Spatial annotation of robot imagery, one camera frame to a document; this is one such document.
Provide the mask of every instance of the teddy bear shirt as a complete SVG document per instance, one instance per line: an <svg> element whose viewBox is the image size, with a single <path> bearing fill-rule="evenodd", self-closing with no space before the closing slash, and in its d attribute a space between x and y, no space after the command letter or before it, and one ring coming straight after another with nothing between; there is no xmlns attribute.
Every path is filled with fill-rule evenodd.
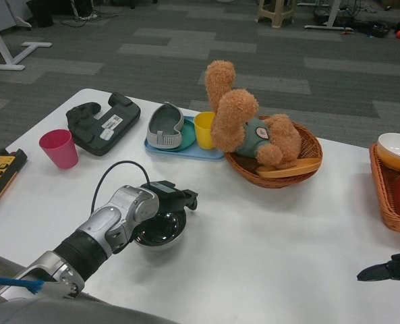
<svg viewBox="0 0 400 324"><path fill-rule="evenodd" d="M260 147L270 144L270 130L266 123L259 118L253 118L245 123L244 130L244 143L236 150L236 153L255 159Z"/></svg>

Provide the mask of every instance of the orange plate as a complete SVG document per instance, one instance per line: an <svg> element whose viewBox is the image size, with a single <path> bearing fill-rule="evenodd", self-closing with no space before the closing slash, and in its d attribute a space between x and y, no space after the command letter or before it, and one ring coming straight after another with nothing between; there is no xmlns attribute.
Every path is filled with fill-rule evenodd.
<svg viewBox="0 0 400 324"><path fill-rule="evenodd" d="M262 178L286 178L316 171L321 166L321 159L298 159L295 167L275 169L274 167L259 167L256 173Z"/></svg>

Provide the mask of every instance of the stuffed animal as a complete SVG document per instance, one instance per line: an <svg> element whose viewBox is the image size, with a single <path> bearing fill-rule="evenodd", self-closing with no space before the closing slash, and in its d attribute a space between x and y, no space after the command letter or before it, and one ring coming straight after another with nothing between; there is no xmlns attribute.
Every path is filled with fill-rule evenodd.
<svg viewBox="0 0 400 324"><path fill-rule="evenodd" d="M244 89L232 90L233 64L214 61L206 71L208 100L216 113L212 141L224 152L257 159L259 164L285 169L297 164L302 139L287 115L256 117L259 104Z"/></svg>

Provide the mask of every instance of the carpet floor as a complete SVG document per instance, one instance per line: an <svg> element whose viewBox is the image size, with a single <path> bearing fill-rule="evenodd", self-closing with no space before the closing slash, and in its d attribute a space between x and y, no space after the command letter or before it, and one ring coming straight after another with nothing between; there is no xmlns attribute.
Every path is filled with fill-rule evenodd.
<svg viewBox="0 0 400 324"><path fill-rule="evenodd" d="M24 41L53 43L0 71L0 148L9 145L83 88L209 110L204 71L213 60L235 64L236 87L258 99L261 113L287 113L318 137L368 147L400 132L400 39L304 30L312 8L272 29L255 22L254 0L141 0L135 9L83 27L61 24L4 35L13 54ZM361 13L400 20L400 11Z"/></svg>

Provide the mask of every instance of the plastic cup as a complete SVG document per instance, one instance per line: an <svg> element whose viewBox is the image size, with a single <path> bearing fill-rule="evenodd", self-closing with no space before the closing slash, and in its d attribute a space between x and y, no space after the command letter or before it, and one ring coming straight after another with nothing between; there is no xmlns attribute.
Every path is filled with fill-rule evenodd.
<svg viewBox="0 0 400 324"><path fill-rule="evenodd" d="M194 118L195 134L197 136L197 143L203 150L212 150L215 148L212 141L212 122L215 118L215 113L206 111L199 113Z"/></svg>
<svg viewBox="0 0 400 324"><path fill-rule="evenodd" d="M52 130L39 140L39 146L60 169L69 169L78 162L78 155L69 130Z"/></svg>

